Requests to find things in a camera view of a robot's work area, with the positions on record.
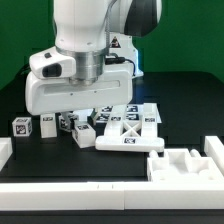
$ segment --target cube with markers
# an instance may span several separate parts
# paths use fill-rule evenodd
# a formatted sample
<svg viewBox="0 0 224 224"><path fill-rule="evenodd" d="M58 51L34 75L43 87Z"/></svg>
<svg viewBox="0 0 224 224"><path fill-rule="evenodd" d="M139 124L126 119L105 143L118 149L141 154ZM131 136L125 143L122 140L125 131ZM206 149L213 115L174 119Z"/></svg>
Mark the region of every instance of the cube with markers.
<svg viewBox="0 0 224 224"><path fill-rule="evenodd" d="M32 121L30 117L17 117L13 123L15 137L28 137L32 133Z"/></svg>

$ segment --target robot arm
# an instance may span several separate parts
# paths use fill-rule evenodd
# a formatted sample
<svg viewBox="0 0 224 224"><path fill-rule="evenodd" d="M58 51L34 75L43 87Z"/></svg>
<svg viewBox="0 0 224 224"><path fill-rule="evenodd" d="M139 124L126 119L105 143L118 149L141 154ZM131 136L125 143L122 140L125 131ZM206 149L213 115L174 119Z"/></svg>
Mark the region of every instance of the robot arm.
<svg viewBox="0 0 224 224"><path fill-rule="evenodd" d="M55 47L30 58L28 111L40 115L129 103L133 68L105 64L106 33L144 36L160 14L161 0L54 0Z"/></svg>

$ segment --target green backdrop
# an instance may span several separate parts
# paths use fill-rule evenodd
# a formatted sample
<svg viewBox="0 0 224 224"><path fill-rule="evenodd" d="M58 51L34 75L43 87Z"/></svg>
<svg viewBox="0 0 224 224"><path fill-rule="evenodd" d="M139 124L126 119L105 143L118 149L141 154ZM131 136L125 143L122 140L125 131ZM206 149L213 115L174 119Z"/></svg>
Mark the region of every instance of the green backdrop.
<svg viewBox="0 0 224 224"><path fill-rule="evenodd" d="M54 44L53 0L0 0L0 89ZM135 38L143 71L205 71L224 81L224 1L163 0L159 26Z"/></svg>

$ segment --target small white cube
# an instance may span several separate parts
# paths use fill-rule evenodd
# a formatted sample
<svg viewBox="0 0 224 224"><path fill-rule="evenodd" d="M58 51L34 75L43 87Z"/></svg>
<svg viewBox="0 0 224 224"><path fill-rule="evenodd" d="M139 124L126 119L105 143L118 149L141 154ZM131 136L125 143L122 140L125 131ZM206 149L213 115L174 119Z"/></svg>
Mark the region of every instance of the small white cube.
<svg viewBox="0 0 224 224"><path fill-rule="evenodd" d="M72 136L80 148L95 146L96 131L88 123L76 125Z"/></svg>
<svg viewBox="0 0 224 224"><path fill-rule="evenodd" d="M13 122L13 133L15 137L28 137L32 132L30 117L17 117Z"/></svg>
<svg viewBox="0 0 224 224"><path fill-rule="evenodd" d="M42 138L57 137L55 114L44 114L40 118L40 129Z"/></svg>

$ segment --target black table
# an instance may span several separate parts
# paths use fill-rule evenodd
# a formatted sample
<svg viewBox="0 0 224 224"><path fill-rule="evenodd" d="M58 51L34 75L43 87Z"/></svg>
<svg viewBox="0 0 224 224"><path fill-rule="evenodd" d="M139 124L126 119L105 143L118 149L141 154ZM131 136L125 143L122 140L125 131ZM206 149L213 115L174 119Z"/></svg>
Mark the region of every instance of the black table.
<svg viewBox="0 0 224 224"><path fill-rule="evenodd" d="M146 73L134 81L132 103L157 103L166 148L195 148L203 154L204 137L224 136L224 84L202 72ZM41 139L39 117L32 117L29 138L14 138L12 122L30 116L25 108L25 78L0 91L0 137L12 137L13 155L0 172L1 183L142 181L146 153L79 149L70 133ZM103 129L97 128L98 135ZM58 211L0 212L0 223L223 223L224 211Z"/></svg>

